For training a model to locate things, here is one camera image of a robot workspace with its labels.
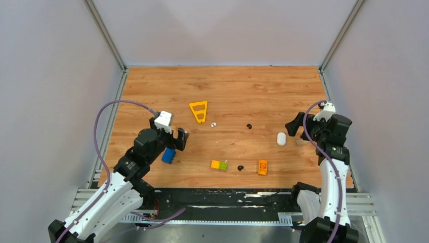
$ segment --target robotic arm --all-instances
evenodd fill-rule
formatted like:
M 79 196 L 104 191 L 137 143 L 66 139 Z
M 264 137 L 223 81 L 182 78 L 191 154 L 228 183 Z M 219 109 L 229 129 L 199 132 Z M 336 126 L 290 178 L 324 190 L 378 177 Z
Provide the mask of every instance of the robotic arm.
M 149 119 L 150 128 L 139 132 L 133 147 L 119 159 L 110 174 L 108 191 L 104 186 L 100 187 L 73 215 L 63 222 L 54 220 L 49 225 L 51 243 L 55 243 L 72 223 L 74 225 L 60 242 L 98 243 L 124 216 L 138 209 L 143 203 L 151 203 L 154 188 L 142 177 L 149 172 L 150 165 L 165 148 L 183 151 L 189 137 L 188 132 L 179 128 L 178 137 L 174 138 L 172 120 L 173 115 L 166 111 Z M 85 215 L 76 221 L 76 217 L 88 208 L 90 209 Z
M 335 114 L 332 103 L 319 104 L 321 111 L 316 115 L 308 115 L 306 127 L 310 139 L 317 143 L 331 159 L 338 170 L 328 159 L 316 149 L 319 156 L 319 167 L 322 175 L 322 196 L 319 197 L 317 188 L 298 182 L 292 188 L 292 204 L 299 206 L 304 217 L 304 230 L 300 242 L 327 242 L 333 233 L 337 214 L 339 214 L 338 230 L 332 242 L 355 243 L 359 240 L 358 231 L 350 228 L 350 219 L 346 207 L 346 177 L 349 171 L 350 154 L 344 147 L 346 134 L 352 121 L 347 117 Z M 296 118 L 285 125 L 289 136 L 295 136 L 298 128 L 304 124 L 304 112 L 299 112 Z M 305 132 L 303 140 L 309 140 Z M 338 210 L 339 198 L 342 198 L 342 208 Z

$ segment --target white computer mouse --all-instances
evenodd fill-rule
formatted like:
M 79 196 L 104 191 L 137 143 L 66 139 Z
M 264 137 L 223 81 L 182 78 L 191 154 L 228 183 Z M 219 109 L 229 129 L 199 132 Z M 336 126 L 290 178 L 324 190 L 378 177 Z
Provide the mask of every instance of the white computer mouse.
M 286 145 L 286 134 L 285 133 L 277 134 L 277 144 L 280 146 Z

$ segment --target yellow plastic triangle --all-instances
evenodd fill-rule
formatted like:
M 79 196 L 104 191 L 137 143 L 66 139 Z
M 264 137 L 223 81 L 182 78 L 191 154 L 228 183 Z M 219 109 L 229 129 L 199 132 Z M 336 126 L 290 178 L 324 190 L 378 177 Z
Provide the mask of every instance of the yellow plastic triangle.
M 199 105 L 204 105 L 204 109 L 203 110 L 198 110 L 195 111 L 194 107 L 195 106 L 199 106 Z M 207 114 L 207 101 L 201 101 L 201 102 L 195 102 L 195 103 L 190 103 L 189 107 L 191 108 L 192 113 L 195 116 L 195 119 L 197 119 L 198 123 L 204 123 L 205 122 L 205 118 L 206 118 L 206 114 Z M 203 114 L 204 117 L 202 119 L 198 118 L 199 114 Z

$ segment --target wooden tabletop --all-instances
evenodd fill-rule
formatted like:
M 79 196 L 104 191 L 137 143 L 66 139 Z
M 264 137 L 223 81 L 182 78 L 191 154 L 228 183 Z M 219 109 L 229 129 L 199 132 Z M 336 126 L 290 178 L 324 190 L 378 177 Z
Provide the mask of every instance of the wooden tabletop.
M 285 146 L 276 139 L 279 132 L 287 134 L 285 123 L 299 111 L 325 98 L 313 66 L 133 67 L 122 96 L 174 114 L 176 135 L 178 127 L 190 133 L 185 151 L 177 150 L 171 165 L 160 156 L 144 180 L 154 187 L 214 188 L 286 188 L 298 181 L 321 187 L 314 147 L 295 142 L 302 128 Z M 198 124 L 189 103 L 205 100 L 206 122 Z M 119 106 L 106 155 L 110 169 L 149 127 L 150 117 L 141 107 Z M 266 175 L 257 173 L 259 159 L 268 161 Z M 227 171 L 210 168 L 212 160 L 227 160 Z M 103 172 L 100 182 L 105 179 Z M 353 186 L 350 176 L 347 186 Z

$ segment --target blue toy brick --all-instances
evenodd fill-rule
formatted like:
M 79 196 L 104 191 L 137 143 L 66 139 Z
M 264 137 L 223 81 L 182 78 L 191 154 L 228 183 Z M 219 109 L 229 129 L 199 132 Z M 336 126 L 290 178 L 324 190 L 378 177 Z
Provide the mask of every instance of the blue toy brick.
M 167 148 L 164 152 L 164 155 L 162 156 L 162 162 L 167 163 L 167 164 L 171 164 L 173 163 L 173 158 L 176 155 L 176 150 L 175 149 L 170 149 Z

